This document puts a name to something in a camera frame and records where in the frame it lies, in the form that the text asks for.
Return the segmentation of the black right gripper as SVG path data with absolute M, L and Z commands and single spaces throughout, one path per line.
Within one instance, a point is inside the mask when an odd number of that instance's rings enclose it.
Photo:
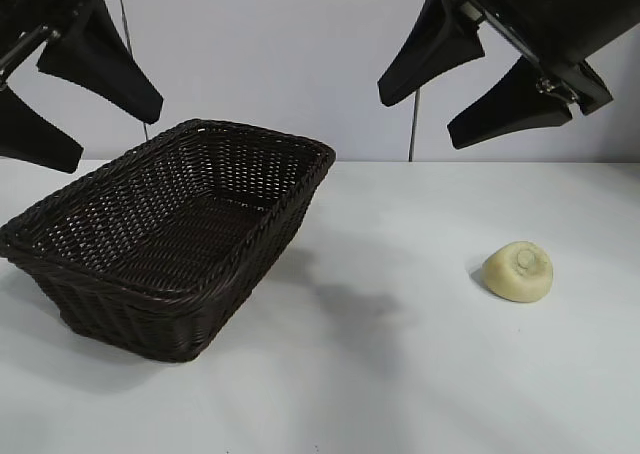
M 525 57 L 576 94 L 589 115 L 612 95 L 586 59 L 639 24 L 639 0 L 468 0 Z M 378 80 L 390 107 L 435 77 L 485 55 L 478 23 L 459 0 L 425 0 L 400 51 Z M 540 93 L 540 71 L 521 57 L 487 93 L 448 125 L 464 149 L 528 129 L 560 127 L 573 119 L 567 104 Z

